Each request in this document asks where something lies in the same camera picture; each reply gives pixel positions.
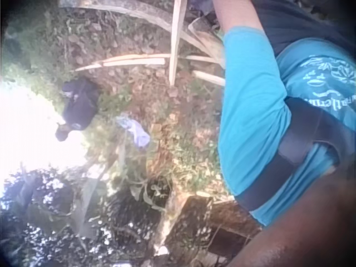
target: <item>leaf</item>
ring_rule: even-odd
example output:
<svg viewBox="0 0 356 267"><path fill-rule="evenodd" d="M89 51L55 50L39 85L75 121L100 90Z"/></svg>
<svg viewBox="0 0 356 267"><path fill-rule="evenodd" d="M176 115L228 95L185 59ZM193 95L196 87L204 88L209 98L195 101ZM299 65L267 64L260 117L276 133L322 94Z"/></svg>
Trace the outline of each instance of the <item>leaf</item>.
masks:
<svg viewBox="0 0 356 267"><path fill-rule="evenodd" d="M165 212L166 210L163 207L159 207L156 204L154 204L154 202L152 201L152 199L150 199L148 193L147 193L147 185L145 185L145 191L144 191L144 202L146 202L147 204L149 204L151 206L151 208L153 208L154 210L159 210L159 211L163 211Z"/></svg>
<svg viewBox="0 0 356 267"><path fill-rule="evenodd" d="M140 193L141 193L142 187L137 187L137 186L130 186L130 191L131 195L135 198L136 201L139 201L140 199Z"/></svg>
<svg viewBox="0 0 356 267"><path fill-rule="evenodd" d="M147 185L145 185L144 202L146 202L147 204L149 204L149 205L151 205L151 206L154 204L153 201L152 201L152 199L150 199L150 197L149 197L149 195L148 195L148 193L147 193Z"/></svg>

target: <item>person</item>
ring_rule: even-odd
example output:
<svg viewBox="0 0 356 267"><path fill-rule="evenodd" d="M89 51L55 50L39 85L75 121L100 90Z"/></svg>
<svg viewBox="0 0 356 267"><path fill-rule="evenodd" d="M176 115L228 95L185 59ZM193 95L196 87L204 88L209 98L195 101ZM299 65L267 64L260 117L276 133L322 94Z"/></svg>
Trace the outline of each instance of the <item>person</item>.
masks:
<svg viewBox="0 0 356 267"><path fill-rule="evenodd" d="M269 226L354 153L355 35L287 0L214 7L225 32L222 174L238 203ZM323 224L302 223L310 231Z"/></svg>
<svg viewBox="0 0 356 267"><path fill-rule="evenodd" d="M334 173L317 179L228 267L356 266L355 170L353 156Z"/></svg>
<svg viewBox="0 0 356 267"><path fill-rule="evenodd" d="M62 117L65 124L56 131L57 140L62 142L73 131L82 131L91 123L97 113L99 90L95 83L85 77L65 82L62 91L69 97Z"/></svg>

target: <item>sky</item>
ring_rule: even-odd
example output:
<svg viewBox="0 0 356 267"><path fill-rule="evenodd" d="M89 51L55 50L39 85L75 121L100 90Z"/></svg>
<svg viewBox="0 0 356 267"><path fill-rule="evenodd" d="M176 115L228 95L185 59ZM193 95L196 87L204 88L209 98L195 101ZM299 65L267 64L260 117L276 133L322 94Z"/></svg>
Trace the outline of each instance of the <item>sky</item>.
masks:
<svg viewBox="0 0 356 267"><path fill-rule="evenodd" d="M49 165L65 169L85 163L81 132L71 132L66 141L57 141L57 123L62 122L44 97L16 83L1 82L0 195L4 179L16 172L21 162L27 171Z"/></svg>

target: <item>blue shirt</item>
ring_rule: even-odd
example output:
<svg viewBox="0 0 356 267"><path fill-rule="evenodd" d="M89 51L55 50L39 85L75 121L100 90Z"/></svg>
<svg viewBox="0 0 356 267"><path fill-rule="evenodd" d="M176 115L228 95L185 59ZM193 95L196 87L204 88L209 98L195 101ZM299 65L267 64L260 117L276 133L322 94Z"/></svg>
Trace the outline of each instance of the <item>blue shirt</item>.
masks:
<svg viewBox="0 0 356 267"><path fill-rule="evenodd" d="M356 129L355 63L340 47L322 39L301 39L276 59L266 35L249 27L231 29L224 45L219 157L233 195L247 189L275 155L290 124L286 96L302 98ZM252 216L270 224L336 161L326 146L315 144L298 170Z"/></svg>

